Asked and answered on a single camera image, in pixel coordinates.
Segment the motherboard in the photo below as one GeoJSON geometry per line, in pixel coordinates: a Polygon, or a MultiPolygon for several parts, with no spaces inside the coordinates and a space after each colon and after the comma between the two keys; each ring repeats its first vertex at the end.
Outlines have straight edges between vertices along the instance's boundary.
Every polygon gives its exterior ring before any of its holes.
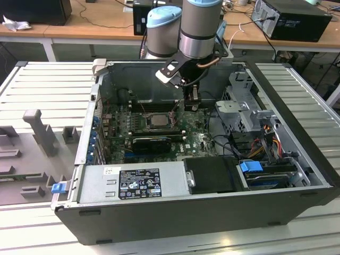
{"type": "Polygon", "coordinates": [[[110,164],[180,161],[216,156],[207,133],[209,111],[184,111],[181,100],[169,111],[110,105],[104,115],[104,137],[110,164]]]}

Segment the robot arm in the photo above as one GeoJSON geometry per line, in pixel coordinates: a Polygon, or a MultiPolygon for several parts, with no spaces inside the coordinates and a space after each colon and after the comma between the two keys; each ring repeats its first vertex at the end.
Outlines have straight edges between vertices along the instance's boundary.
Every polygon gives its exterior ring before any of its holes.
{"type": "Polygon", "coordinates": [[[153,9],[148,15],[147,58],[170,57],[156,77],[164,84],[170,82],[183,89],[186,111],[198,108],[199,81],[224,53],[222,37],[226,23],[219,19],[222,2],[184,0],[182,15],[180,8],[174,6],[153,9]],[[216,41],[220,44],[218,56],[216,41]]]}

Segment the warning label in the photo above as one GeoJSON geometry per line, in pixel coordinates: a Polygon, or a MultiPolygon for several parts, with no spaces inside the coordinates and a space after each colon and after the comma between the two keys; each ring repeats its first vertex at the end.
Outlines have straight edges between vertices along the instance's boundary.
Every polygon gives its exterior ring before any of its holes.
{"type": "Polygon", "coordinates": [[[118,193],[120,199],[161,196],[159,168],[120,171],[118,193]]]}

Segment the wooden table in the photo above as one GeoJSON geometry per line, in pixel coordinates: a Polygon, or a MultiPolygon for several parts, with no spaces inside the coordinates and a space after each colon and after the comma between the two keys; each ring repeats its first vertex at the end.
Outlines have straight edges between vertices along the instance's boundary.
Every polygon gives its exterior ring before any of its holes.
{"type": "MultiPolygon", "coordinates": [[[[328,6],[332,3],[323,1],[322,4],[328,6]]],[[[9,31],[0,26],[0,41],[41,43],[49,61],[57,61],[52,44],[88,44],[92,51],[93,45],[140,45],[142,37],[133,35],[132,13],[124,13],[123,5],[114,0],[97,0],[96,3],[85,3],[85,0],[71,0],[71,5],[72,14],[66,25],[33,24],[32,29],[17,32],[9,31]]],[[[245,11],[249,10],[251,6],[253,4],[246,7],[236,6],[235,10],[245,11]]],[[[226,13],[224,19],[229,24],[250,21],[250,18],[245,14],[232,12],[226,13]]],[[[242,28],[245,32],[239,32],[235,35],[232,48],[272,50],[263,33],[255,24],[244,25],[242,28]]],[[[227,26],[224,35],[225,40],[229,42],[233,33],[238,29],[236,25],[227,26]]],[[[331,22],[319,42],[272,40],[271,43],[277,50],[340,52],[340,22],[331,22]]]]}

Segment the light blue robot joint cap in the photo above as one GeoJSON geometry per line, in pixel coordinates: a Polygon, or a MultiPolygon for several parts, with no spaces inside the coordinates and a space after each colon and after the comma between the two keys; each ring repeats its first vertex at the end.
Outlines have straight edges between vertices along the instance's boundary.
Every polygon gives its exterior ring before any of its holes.
{"type": "Polygon", "coordinates": [[[211,7],[221,3],[223,0],[188,0],[189,3],[198,7],[211,7]]]}
{"type": "Polygon", "coordinates": [[[177,20],[182,15],[182,9],[177,6],[161,6],[148,13],[147,28],[157,28],[177,20]]]}

